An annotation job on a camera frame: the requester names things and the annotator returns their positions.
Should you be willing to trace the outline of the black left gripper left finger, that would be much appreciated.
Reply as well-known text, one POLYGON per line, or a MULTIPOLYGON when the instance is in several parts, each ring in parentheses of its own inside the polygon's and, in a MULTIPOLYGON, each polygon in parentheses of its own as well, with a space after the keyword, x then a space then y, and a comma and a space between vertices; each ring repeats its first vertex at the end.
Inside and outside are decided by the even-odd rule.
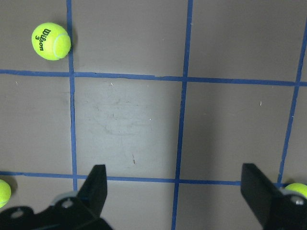
POLYGON ((77 197, 96 217, 100 217, 106 201, 106 166, 104 164, 95 165, 91 169, 77 197))

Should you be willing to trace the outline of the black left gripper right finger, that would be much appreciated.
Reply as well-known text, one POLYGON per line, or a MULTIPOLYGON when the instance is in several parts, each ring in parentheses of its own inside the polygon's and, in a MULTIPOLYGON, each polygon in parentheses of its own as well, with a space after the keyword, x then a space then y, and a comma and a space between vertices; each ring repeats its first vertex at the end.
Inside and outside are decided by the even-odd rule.
POLYGON ((262 228, 275 229, 283 194, 255 164, 242 165, 240 191, 262 228))

